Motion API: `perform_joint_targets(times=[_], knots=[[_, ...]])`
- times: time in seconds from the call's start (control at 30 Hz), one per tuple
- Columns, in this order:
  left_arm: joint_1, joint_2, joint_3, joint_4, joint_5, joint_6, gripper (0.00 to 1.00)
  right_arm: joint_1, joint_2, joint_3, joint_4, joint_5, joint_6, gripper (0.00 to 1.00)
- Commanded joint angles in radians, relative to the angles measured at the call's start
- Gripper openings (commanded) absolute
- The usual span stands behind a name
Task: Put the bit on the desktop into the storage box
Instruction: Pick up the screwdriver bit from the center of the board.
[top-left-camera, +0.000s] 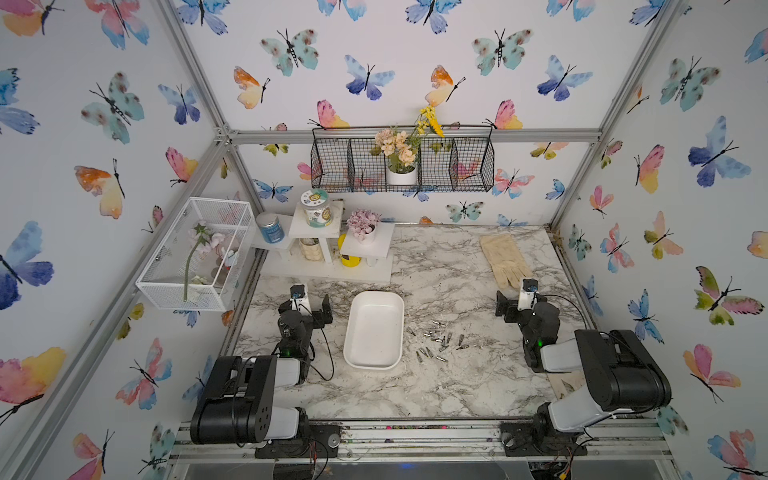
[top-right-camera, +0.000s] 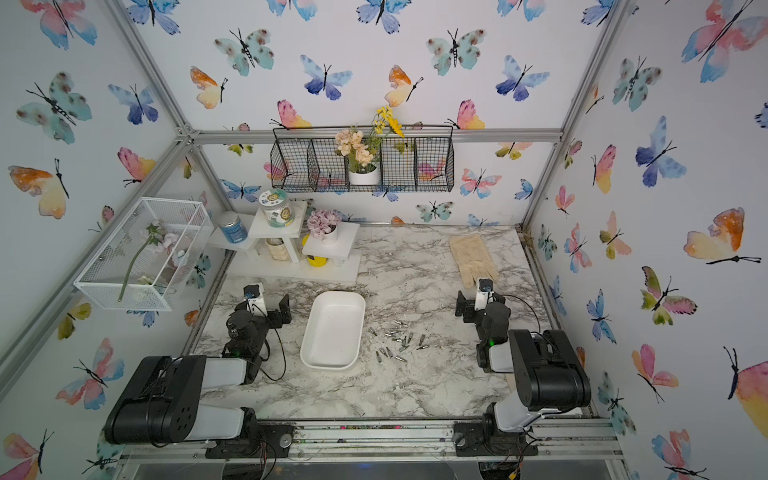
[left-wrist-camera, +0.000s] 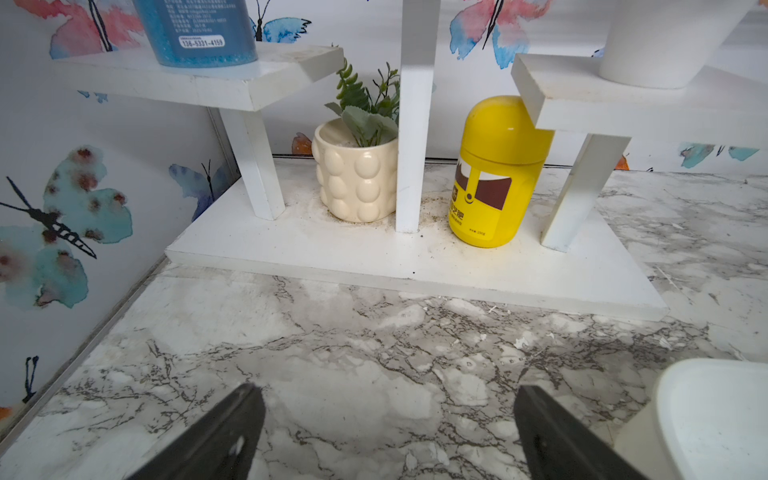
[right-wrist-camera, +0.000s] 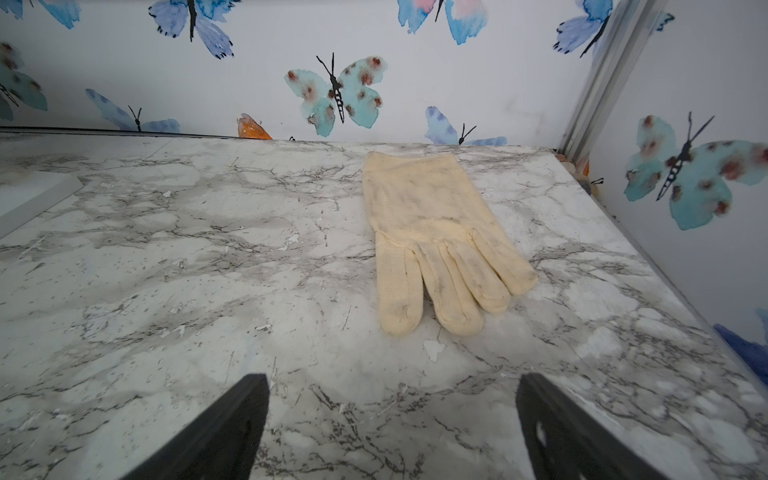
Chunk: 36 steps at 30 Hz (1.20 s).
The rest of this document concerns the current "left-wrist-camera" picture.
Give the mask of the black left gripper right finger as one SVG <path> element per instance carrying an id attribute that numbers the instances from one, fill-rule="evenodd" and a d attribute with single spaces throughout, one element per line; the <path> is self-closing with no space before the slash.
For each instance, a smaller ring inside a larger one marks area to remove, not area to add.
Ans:
<path id="1" fill-rule="evenodd" d="M 644 477 L 539 386 L 518 389 L 514 419 L 533 479 Z"/>

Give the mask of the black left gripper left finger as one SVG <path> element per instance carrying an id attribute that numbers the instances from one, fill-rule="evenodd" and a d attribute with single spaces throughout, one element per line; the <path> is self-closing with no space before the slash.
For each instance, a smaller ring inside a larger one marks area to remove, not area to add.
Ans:
<path id="1" fill-rule="evenodd" d="M 246 479 L 266 417 L 262 389 L 243 383 L 133 479 Z"/>

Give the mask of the white plastic storage box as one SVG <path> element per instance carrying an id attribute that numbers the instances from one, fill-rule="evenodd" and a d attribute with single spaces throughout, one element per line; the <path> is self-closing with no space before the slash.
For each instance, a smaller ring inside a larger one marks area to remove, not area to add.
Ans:
<path id="1" fill-rule="evenodd" d="M 690 359 L 657 379 L 614 441 L 649 479 L 765 479 L 767 365 Z"/>

